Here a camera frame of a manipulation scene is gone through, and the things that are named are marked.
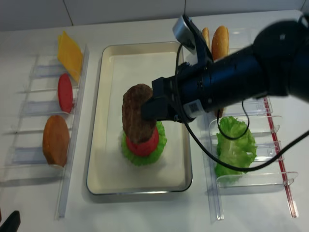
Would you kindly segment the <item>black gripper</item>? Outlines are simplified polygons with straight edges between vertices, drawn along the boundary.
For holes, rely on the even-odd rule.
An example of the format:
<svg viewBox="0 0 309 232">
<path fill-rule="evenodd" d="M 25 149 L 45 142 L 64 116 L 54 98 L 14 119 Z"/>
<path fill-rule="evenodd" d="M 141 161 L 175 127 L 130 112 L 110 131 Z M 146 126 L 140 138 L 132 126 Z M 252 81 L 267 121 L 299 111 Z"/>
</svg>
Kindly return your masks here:
<svg viewBox="0 0 309 232">
<path fill-rule="evenodd" d="M 188 62 L 178 65 L 177 73 L 169 78 L 160 77 L 152 82 L 153 96 L 141 106 L 144 120 L 192 122 L 190 110 L 184 105 L 193 101 L 193 80 L 189 78 L 192 67 Z"/>
</svg>

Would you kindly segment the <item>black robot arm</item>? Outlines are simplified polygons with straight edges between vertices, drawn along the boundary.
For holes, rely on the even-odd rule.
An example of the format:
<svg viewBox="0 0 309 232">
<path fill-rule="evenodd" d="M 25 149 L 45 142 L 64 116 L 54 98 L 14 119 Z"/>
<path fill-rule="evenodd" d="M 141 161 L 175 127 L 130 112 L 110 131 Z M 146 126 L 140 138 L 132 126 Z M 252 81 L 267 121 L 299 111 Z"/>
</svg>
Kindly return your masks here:
<svg viewBox="0 0 309 232">
<path fill-rule="evenodd" d="M 182 15 L 173 33 L 197 63 L 183 63 L 176 75 L 154 80 L 141 117 L 184 123 L 249 98 L 293 95 L 308 101 L 308 20 L 302 16 L 271 24 L 252 45 L 214 61 L 201 31 Z"/>
</svg>

